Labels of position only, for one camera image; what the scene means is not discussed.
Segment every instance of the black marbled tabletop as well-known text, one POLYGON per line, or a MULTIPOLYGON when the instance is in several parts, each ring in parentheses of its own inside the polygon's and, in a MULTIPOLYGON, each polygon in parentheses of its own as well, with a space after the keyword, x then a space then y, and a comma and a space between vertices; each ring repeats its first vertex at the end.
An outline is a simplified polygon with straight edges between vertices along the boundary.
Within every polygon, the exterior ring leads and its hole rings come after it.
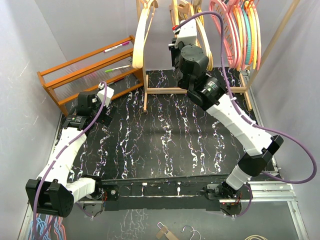
MULTIPOLYGON (((177 85, 173 70, 148 74, 149 87, 177 85)), ((212 75, 222 78, 221 68, 215 68, 212 75)), ((227 69, 227 76, 232 86, 239 86, 239 72, 227 69)), ((116 93, 136 81, 130 76, 110 87, 116 93)), ((244 97, 236 97, 246 110, 244 97)), ((68 182, 84 174, 105 180, 229 174, 245 152, 217 119, 185 94, 148 95, 147 113, 143 111, 143 88, 111 105, 117 111, 110 126, 95 125, 74 160, 68 182)), ((248 114, 255 119, 253 111, 248 114)))

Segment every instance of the wooden pole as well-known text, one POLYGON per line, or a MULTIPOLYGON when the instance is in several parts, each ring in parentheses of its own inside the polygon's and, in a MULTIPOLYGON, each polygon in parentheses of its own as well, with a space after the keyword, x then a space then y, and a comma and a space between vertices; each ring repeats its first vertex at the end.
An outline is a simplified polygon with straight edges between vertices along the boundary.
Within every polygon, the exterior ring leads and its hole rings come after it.
MULTIPOLYGON (((262 58, 261 58, 261 63, 260 63, 260 69, 262 67, 262 65, 265 63, 267 57, 269 56, 272 48, 275 46, 278 38, 280 37, 282 31, 284 30, 284 28, 286 27, 289 19, 291 18, 292 14, 294 13, 294 11, 296 10, 298 4, 299 4, 300 0, 293 0, 291 3, 291 6, 289 7, 288 11, 285 13, 280 25, 278 26, 277 30, 275 31, 271 41, 269 42, 268 47, 266 48, 266 50, 264 51, 262 58)), ((250 77, 249 82, 246 84, 246 91, 249 90, 249 88, 251 87, 252 83, 254 82, 256 76, 258 75, 259 70, 255 70, 252 74, 252 76, 250 77)))

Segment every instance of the metal hook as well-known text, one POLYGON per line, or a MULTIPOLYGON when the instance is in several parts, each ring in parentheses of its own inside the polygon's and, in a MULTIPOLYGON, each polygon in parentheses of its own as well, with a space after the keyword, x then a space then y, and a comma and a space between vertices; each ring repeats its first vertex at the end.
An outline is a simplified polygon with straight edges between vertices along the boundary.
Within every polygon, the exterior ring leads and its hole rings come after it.
POLYGON ((157 226, 158 226, 159 229, 162 229, 165 225, 163 225, 162 222, 158 222, 157 226))
POLYGON ((190 232, 193 232, 193 234, 192 234, 192 236, 191 236, 191 238, 190 238, 190 240, 194 237, 194 235, 195 235, 195 232, 197 232, 198 234, 199 234, 199 240, 201 240, 201 234, 200 234, 200 232, 198 232, 197 230, 195 230, 192 226, 190 226, 190 225, 185 225, 184 227, 183 227, 183 229, 182 229, 182 231, 181 231, 181 233, 183 233, 184 232, 184 230, 186 229, 186 227, 190 227, 190 228, 192 228, 192 230, 190 231, 190 232))

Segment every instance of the tan hanger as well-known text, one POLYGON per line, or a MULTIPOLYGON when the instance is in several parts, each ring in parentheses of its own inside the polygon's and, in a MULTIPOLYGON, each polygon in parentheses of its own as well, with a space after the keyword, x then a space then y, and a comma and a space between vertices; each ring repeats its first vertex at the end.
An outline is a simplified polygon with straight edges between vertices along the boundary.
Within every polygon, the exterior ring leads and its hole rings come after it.
POLYGON ((169 12, 171 16, 172 26, 179 25, 179 17, 178 17, 178 3, 177 0, 172 0, 171 5, 169 6, 169 12))
MULTIPOLYGON (((188 18, 188 16, 191 17, 195 14, 194 7, 186 0, 181 0, 178 4, 178 13, 187 15, 187 16, 184 16, 184 18, 186 19, 186 18, 188 18)), ((195 21, 196 21, 196 28, 197 28, 197 30, 200 34, 200 37, 202 39, 202 42, 204 44, 203 48, 204 48, 205 55, 209 58, 209 63, 207 65, 206 69, 208 71, 211 71, 214 67, 214 60, 212 57, 212 53, 210 51, 210 46, 209 46, 207 34, 206 34, 204 26, 202 25, 201 19, 199 19, 197 17, 195 19, 195 21)))
POLYGON ((135 33, 134 47, 133 47, 133 56, 132 56, 132 67, 134 69, 140 69, 144 65, 144 48, 145 43, 148 37, 148 33, 150 30, 150 26, 155 14, 155 9, 159 7, 157 0, 140 0, 143 4, 143 9, 140 14, 138 27, 135 33), (146 31, 147 19, 149 17, 150 8, 153 7, 152 16, 150 19, 150 23, 146 31))

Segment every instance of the clear plastic panel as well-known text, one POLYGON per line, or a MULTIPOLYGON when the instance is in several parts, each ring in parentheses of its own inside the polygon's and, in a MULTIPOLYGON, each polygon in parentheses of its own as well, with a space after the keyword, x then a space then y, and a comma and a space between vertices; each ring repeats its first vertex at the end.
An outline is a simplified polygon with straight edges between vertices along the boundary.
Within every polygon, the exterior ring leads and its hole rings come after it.
POLYGON ((102 81, 107 81, 108 79, 114 78, 120 74, 123 74, 129 70, 133 69, 131 65, 131 58, 128 57, 121 61, 118 61, 109 66, 103 67, 97 71, 91 72, 83 77, 80 77, 70 83, 57 87, 54 91, 58 98, 58 101, 66 99, 74 94, 82 92, 94 85, 99 84, 102 81), (114 69, 118 67, 123 67, 130 65, 129 67, 120 68, 106 73, 105 70, 114 69))
POLYGON ((116 54, 119 54, 119 53, 124 52, 128 49, 131 49, 131 48, 133 48, 133 44, 130 42, 130 44, 128 44, 128 45, 117 47, 116 49, 110 50, 108 52, 100 52, 96 55, 93 55, 91 57, 88 57, 88 58, 83 59, 81 61, 78 61, 76 63, 65 66, 59 70, 53 71, 47 75, 44 75, 43 76, 44 82, 45 83, 51 82, 53 80, 56 80, 58 78, 65 76, 65 75, 73 73, 74 71, 77 71, 79 69, 83 69, 85 67, 88 67, 92 64, 98 63, 102 60, 110 58, 116 54))

